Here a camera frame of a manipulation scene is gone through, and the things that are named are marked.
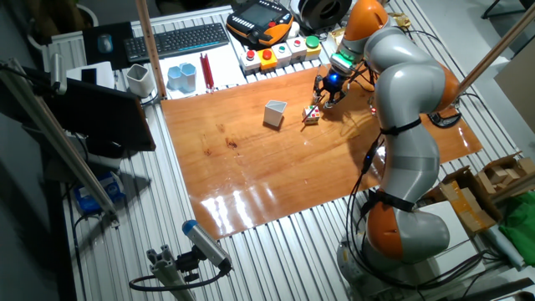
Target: aluminum profile table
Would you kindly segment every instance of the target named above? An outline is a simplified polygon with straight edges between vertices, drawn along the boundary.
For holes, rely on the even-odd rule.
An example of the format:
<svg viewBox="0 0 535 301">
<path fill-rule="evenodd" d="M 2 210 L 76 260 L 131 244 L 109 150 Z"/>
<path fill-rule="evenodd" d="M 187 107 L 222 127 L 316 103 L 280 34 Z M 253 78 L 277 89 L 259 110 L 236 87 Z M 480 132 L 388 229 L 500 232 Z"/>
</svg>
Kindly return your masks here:
<svg viewBox="0 0 535 301">
<path fill-rule="evenodd" d="M 412 29 L 438 36 L 413 0 L 392 0 L 387 10 L 408 15 Z M 224 24 L 230 13 L 230 7 L 212 8 L 151 21 L 154 32 L 163 33 L 206 23 Z M 139 22 L 132 23 L 132 30 L 135 37 L 141 36 Z M 416 33 L 413 33 L 413 37 L 421 48 L 451 69 L 458 79 L 464 78 L 466 70 L 459 68 L 447 48 L 433 38 Z M 233 37 L 231 44 L 236 55 L 245 51 Z M 53 37 L 53 42 L 43 48 L 46 70 L 48 58 L 54 53 L 64 56 L 66 69 L 86 65 L 82 33 Z M 320 58 L 314 61 L 294 64 L 269 74 L 248 75 L 246 80 L 251 83 L 314 68 L 326 64 L 328 57 L 323 51 Z M 118 79 L 117 89 L 126 90 L 125 70 L 115 71 L 115 76 Z M 478 94 L 474 88 L 467 92 Z M 471 166 L 473 171 L 479 171 L 486 163 L 517 151 L 512 139 L 483 100 L 463 96 L 459 111 L 479 138 L 483 150 L 441 165 L 439 179 L 463 166 Z M 129 289 L 128 282 L 150 275 L 146 250 L 157 249 L 163 244 L 169 244 L 175 255 L 191 250 L 191 243 L 182 234 L 181 225 L 195 217 L 161 106 L 157 103 L 147 105 L 145 114 L 157 147 L 154 152 L 134 154 L 120 164 L 120 177 L 127 195 L 124 202 L 117 204 L 120 227 L 112 228 L 90 218 L 83 220 L 75 232 L 72 227 L 67 229 L 78 300 L 172 300 L 170 293 L 133 291 Z M 362 205 L 365 194 L 360 192 L 358 199 Z M 336 263 L 336 248 L 344 235 L 346 206 L 347 198 L 340 198 L 221 239 L 219 242 L 230 253 L 235 270 L 230 277 L 193 289 L 196 299 L 360 299 L 359 293 L 345 282 Z M 73 202 L 64 200 L 64 217 L 68 225 L 80 217 Z M 484 247 L 478 239 L 474 243 L 480 249 Z M 209 263 L 201 264 L 201 279 L 212 278 L 216 273 Z M 146 285 L 157 284 L 150 281 Z M 437 289 L 425 295 L 432 300 L 453 290 Z M 379 298 L 419 299 L 415 292 L 397 289 L 382 293 Z"/>
</svg>

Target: red button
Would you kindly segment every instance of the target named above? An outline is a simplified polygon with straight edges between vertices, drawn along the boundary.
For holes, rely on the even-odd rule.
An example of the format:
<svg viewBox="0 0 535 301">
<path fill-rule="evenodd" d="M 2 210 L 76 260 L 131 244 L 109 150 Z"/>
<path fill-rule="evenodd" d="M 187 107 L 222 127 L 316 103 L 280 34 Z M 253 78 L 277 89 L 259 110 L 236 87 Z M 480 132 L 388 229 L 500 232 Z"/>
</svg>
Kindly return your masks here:
<svg viewBox="0 0 535 301">
<path fill-rule="evenodd" d="M 247 59 L 254 59 L 254 51 L 252 50 L 247 51 Z"/>
<path fill-rule="evenodd" d="M 262 57 L 264 59 L 270 59 L 271 58 L 271 50 L 264 50 L 264 52 L 262 53 Z"/>
</svg>

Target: mouse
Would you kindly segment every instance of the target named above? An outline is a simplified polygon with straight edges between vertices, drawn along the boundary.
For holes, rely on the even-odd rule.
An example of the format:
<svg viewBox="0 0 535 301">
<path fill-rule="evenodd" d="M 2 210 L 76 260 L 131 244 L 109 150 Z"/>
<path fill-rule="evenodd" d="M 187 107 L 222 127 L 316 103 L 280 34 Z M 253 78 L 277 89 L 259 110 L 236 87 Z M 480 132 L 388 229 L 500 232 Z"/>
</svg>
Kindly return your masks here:
<svg viewBox="0 0 535 301">
<path fill-rule="evenodd" d="M 97 41 L 97 48 L 102 54 L 109 54 L 114 51 L 114 45 L 111 43 L 111 36 L 107 33 L 101 34 Z"/>
</svg>

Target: paper sheet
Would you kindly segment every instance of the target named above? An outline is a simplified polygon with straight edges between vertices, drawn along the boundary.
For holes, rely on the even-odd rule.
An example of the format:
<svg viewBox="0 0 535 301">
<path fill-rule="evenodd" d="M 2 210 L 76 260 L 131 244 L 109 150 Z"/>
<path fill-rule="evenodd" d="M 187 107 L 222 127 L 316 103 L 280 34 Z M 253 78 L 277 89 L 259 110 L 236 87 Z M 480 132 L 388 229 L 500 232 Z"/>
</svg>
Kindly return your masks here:
<svg viewBox="0 0 535 301">
<path fill-rule="evenodd" d="M 174 58 L 160 60 L 161 72 L 166 84 L 167 94 L 171 99 L 195 96 L 206 93 L 206 83 L 201 67 L 201 54 L 207 54 L 210 61 L 211 75 L 214 79 L 214 86 L 218 89 L 228 85 L 246 84 L 247 81 L 240 69 L 236 53 L 230 44 L 218 48 L 210 49 L 193 54 L 186 54 Z M 190 93 L 182 93 L 180 90 L 173 90 L 167 86 L 167 71 L 169 68 L 182 63 L 190 63 L 196 68 L 196 90 Z"/>
<path fill-rule="evenodd" d="M 113 89 L 115 87 L 114 72 L 111 70 L 110 62 L 91 64 L 89 66 L 67 70 L 67 78 L 82 80 L 82 70 L 84 69 L 97 69 L 97 85 L 109 89 Z"/>
</svg>

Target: green bag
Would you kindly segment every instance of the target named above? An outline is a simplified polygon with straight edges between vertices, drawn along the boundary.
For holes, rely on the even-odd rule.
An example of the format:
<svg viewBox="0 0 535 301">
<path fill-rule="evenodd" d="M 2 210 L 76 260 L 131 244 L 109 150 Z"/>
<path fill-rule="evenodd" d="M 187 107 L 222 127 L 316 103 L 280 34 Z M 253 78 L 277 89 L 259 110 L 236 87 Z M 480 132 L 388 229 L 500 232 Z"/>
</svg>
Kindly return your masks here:
<svg viewBox="0 0 535 301">
<path fill-rule="evenodd" d="M 507 218 L 500 226 L 526 264 L 535 266 L 535 192 L 507 200 Z"/>
</svg>

